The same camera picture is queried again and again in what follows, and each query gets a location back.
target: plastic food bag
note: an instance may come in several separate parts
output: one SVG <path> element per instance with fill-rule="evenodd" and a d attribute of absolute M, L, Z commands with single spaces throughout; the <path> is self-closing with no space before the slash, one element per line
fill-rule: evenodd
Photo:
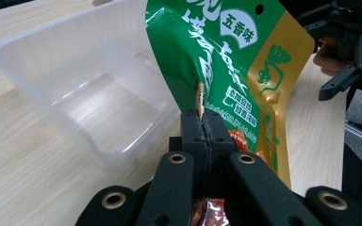
<path fill-rule="evenodd" d="M 224 200 L 204 199 L 194 202 L 192 226 L 229 225 L 224 212 Z"/>
<path fill-rule="evenodd" d="M 242 151 L 260 155 L 290 186 L 286 115 L 314 41 L 277 0 L 149 0 L 149 41 L 181 110 L 222 115 Z"/>

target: yellow label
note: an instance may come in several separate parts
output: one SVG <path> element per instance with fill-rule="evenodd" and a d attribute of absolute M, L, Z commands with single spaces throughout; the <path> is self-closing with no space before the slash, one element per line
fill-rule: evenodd
<path fill-rule="evenodd" d="M 248 71 L 248 83 L 252 93 L 261 103 L 267 103 L 273 109 L 275 134 L 279 140 L 275 155 L 269 153 L 269 147 L 263 148 L 263 154 L 266 162 L 276 162 L 278 176 L 289 187 L 286 136 L 288 102 L 296 80 L 313 49 L 313 39 L 285 12 Z M 266 130 L 262 130 L 260 136 L 268 137 L 269 134 L 266 135 Z"/>

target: transparent plastic box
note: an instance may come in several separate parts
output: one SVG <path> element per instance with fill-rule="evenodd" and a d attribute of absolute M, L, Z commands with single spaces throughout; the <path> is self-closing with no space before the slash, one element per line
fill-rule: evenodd
<path fill-rule="evenodd" d="M 0 68 L 103 166 L 167 142 L 178 107 L 145 31 L 146 0 L 113 1 L 0 43 Z"/>

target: human hand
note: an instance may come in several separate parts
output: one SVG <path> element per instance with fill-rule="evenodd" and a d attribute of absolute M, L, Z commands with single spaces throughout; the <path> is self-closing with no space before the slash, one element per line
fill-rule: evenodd
<path fill-rule="evenodd" d="M 330 76 L 340 73 L 346 65 L 354 65 L 353 60 L 337 59 L 337 41 L 325 37 L 319 39 L 323 43 L 313 58 L 313 63 L 321 67 L 321 71 Z"/>

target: light wood surface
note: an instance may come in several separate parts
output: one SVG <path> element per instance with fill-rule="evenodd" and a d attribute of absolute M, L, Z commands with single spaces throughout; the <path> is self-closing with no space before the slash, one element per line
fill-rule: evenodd
<path fill-rule="evenodd" d="M 78 11 L 92 0 L 44 0 L 0 10 L 0 41 Z M 328 78 L 308 61 L 288 110 L 292 189 L 340 188 L 345 96 L 317 101 Z M 173 127 L 173 134 L 179 130 Z M 138 188 L 154 174 L 160 144 L 124 169 L 100 169 L 62 137 L 0 72 L 0 225 L 73 225 L 100 189 Z"/>

